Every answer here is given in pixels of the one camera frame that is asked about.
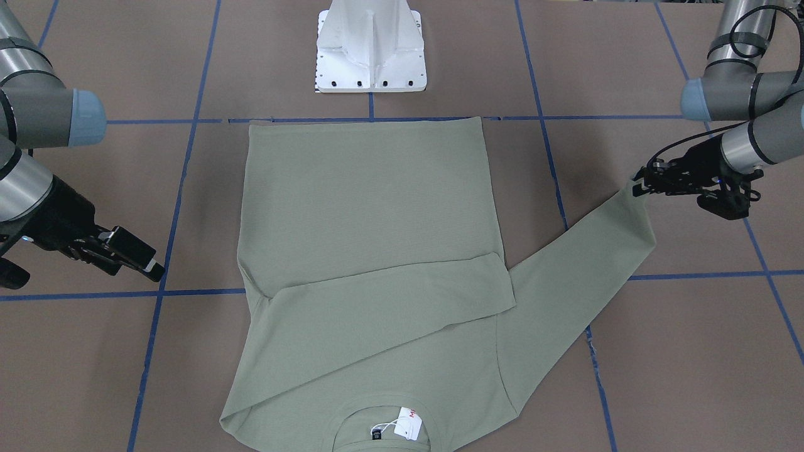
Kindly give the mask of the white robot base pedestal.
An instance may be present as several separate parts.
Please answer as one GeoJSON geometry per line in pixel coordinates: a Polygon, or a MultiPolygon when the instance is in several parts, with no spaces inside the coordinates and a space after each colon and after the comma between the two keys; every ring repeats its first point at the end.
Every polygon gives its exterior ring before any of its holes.
{"type": "Polygon", "coordinates": [[[317,26],[319,94],[425,91],[422,18],[407,1],[333,1],[317,26]]]}

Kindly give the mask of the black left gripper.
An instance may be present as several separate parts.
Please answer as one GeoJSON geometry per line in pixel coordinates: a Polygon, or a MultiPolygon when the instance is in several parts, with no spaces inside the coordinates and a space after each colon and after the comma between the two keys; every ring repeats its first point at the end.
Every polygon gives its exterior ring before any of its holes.
{"type": "Polygon", "coordinates": [[[635,198],[645,195],[666,194],[699,195],[711,191],[726,190],[722,136],[717,135],[690,147],[679,157],[665,161],[660,155],[692,138],[683,139],[667,146],[652,156],[632,178],[631,194],[635,198]]]}

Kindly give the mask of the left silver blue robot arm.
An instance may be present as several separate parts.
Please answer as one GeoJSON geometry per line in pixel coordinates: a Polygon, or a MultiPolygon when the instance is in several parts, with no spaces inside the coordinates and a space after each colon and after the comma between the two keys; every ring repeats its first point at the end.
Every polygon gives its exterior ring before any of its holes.
{"type": "Polygon", "coordinates": [[[687,81],[683,117],[732,121],[680,158],[652,157],[634,177],[635,196],[744,196],[764,167],[802,156],[802,64],[762,72],[776,20],[802,24],[782,1],[727,1],[701,77],[687,81]]]}

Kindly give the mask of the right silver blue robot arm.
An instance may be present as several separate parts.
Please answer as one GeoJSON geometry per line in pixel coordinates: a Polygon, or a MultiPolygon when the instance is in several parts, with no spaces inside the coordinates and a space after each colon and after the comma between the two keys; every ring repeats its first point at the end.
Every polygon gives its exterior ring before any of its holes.
{"type": "Polygon", "coordinates": [[[38,148],[100,143],[107,117],[96,94],[70,89],[7,2],[1,5],[1,252],[20,241],[108,275],[130,268],[150,281],[165,273],[157,252],[120,226],[95,222],[95,206],[37,162],[38,148]]]}

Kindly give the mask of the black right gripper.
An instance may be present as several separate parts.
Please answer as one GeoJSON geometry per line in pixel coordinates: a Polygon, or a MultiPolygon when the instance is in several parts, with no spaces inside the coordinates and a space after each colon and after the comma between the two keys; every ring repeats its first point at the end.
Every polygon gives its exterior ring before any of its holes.
{"type": "Polygon", "coordinates": [[[161,281],[165,274],[152,246],[123,227],[109,230],[96,224],[95,206],[57,176],[41,203],[13,226],[14,239],[27,237],[45,251],[59,251],[106,274],[111,274],[111,263],[150,281],[161,281]]]}

